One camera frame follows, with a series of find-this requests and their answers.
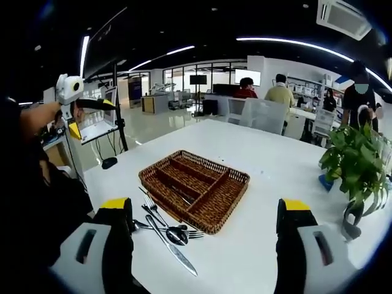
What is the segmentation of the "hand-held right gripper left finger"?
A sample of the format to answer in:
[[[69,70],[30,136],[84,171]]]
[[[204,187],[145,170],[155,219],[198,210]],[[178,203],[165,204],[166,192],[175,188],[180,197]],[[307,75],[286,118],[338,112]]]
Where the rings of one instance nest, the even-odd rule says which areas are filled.
[[[61,244],[51,274],[69,293],[130,293],[133,230],[131,199],[106,201]]]

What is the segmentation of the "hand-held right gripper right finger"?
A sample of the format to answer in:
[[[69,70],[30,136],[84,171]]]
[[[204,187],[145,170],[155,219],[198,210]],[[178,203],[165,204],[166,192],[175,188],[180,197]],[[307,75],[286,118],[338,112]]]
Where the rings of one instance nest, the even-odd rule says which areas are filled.
[[[303,202],[279,200],[276,234],[277,293],[339,293],[355,276],[341,235]]]

